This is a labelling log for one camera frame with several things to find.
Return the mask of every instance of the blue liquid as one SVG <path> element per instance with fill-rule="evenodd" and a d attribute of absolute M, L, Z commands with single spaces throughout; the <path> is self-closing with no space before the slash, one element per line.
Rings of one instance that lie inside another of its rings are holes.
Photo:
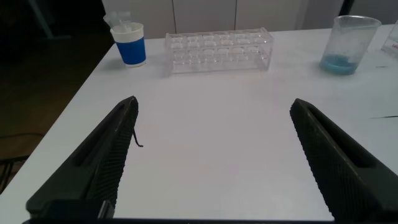
<path fill-rule="evenodd" d="M 348 57 L 344 55 L 326 55 L 322 58 L 320 66 L 337 74 L 350 75 L 355 72 L 358 63 L 348 62 Z"/>

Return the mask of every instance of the white table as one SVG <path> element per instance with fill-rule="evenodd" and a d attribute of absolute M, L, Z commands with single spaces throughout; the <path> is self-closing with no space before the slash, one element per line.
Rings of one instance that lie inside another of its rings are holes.
<path fill-rule="evenodd" d="M 147 64 L 132 69 L 114 45 L 0 195 L 1 223 L 29 219 L 30 196 L 131 95 L 144 148 L 131 145 L 115 217 L 331 220 L 289 108 L 313 103 L 398 173 L 398 119 L 372 119 L 398 115 L 398 63 L 378 50 L 391 28 L 350 76 L 317 67 L 330 29 L 273 32 L 267 73 L 167 78 L 163 39 L 146 40 Z"/>

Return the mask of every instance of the white cabinet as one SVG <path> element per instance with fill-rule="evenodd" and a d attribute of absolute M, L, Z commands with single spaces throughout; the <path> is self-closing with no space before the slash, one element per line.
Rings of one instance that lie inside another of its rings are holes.
<path fill-rule="evenodd" d="M 177 33 L 234 30 L 236 0 L 173 0 Z"/>
<path fill-rule="evenodd" d="M 238 0 L 236 29 L 301 29 L 308 0 Z"/>
<path fill-rule="evenodd" d="M 398 20 L 398 1 L 358 0 L 354 2 L 349 14 L 369 16 L 380 20 L 382 24 L 394 24 Z"/>
<path fill-rule="evenodd" d="M 172 0 L 103 0 L 107 13 L 130 11 L 133 21 L 144 25 L 146 39 L 175 34 Z"/>
<path fill-rule="evenodd" d="M 333 26 L 344 0 L 309 0 L 301 29 L 325 29 Z"/>

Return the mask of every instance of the clear container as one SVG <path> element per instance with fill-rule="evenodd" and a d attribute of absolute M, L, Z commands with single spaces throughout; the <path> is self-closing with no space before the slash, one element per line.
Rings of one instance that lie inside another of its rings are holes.
<path fill-rule="evenodd" d="M 365 16 L 336 17 L 320 66 L 334 73 L 354 73 L 380 25 Z"/>
<path fill-rule="evenodd" d="M 169 75 L 223 70 L 268 70 L 273 46 L 264 29 L 166 34 Z"/>
<path fill-rule="evenodd" d="M 381 50 L 395 58 L 398 58 L 398 21 L 392 28 L 391 33 L 388 35 Z"/>

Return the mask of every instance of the blue and white cup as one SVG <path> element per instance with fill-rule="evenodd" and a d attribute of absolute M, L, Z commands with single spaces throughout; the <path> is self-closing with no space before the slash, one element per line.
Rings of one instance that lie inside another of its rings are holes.
<path fill-rule="evenodd" d="M 145 64 L 144 25 L 137 22 L 118 25 L 111 29 L 111 33 L 127 67 Z"/>

